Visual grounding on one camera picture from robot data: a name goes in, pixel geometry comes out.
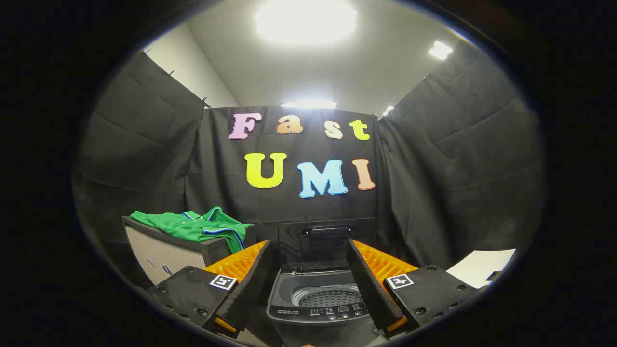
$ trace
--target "black foam pad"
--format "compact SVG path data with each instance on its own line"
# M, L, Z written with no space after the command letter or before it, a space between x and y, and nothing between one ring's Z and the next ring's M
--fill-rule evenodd
M351 239L347 242L347 262L375 327L384 329L403 318L403 312L377 282L377 278Z
M257 304L263 291L270 292L266 288L268 282L272 282L276 276L275 247L268 240L255 258L251 269L248 271L242 283L234 289L229 297L217 310L217 315L238 330L244 330L250 317L250 311Z

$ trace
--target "ceiling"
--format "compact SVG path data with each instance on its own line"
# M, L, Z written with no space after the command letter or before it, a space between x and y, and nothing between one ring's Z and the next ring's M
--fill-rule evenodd
M266 1L225 0L189 21L189 27L241 106L301 99L337 101L337 109L381 115L396 105L440 60L435 40L459 40L422 12L387 0L347 0L355 30L322 46L289 46L257 33L255 12Z

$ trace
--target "white paper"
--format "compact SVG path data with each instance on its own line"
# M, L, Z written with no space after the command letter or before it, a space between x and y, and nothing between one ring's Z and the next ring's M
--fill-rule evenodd
M473 251L447 272L474 288L490 284L486 279L495 271L502 271L516 249L504 251Z

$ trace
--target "black backdrop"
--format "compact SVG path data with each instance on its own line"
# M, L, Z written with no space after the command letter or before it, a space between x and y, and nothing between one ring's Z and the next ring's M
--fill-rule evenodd
M236 113L262 115L260 122L243 140L229 140ZM278 119L293 114L300 118L300 133L281 135L276 132ZM361 120L367 125L366 141L354 136L349 123ZM343 138L332 139L325 135L323 123L327 120L341 126ZM255 224L251 232L257 241L276 240L278 224L305 220L334 220L375 217L376 190L361 191L357 188L358 174L352 160L369 160L371 178L379 175L375 160L376 119L370 115L336 110L305 110L271 107L230 107L212 109L204 113L193 155L186 176L186 207L193 211L207 211L221 206L239 220ZM283 181L274 188L258 189L246 179L248 153L262 153L262 176L271 177L271 153L285 153ZM322 171L331 159L342 161L345 194L301 198L302 175L297 165L312 162Z

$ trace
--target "white wall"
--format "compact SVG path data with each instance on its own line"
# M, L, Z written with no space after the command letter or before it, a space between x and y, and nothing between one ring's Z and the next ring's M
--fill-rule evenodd
M199 98L207 96L205 101L212 107L239 105L197 45L187 23L151 42L144 48L148 50L147 55L156 64L168 73L175 70L172 77Z

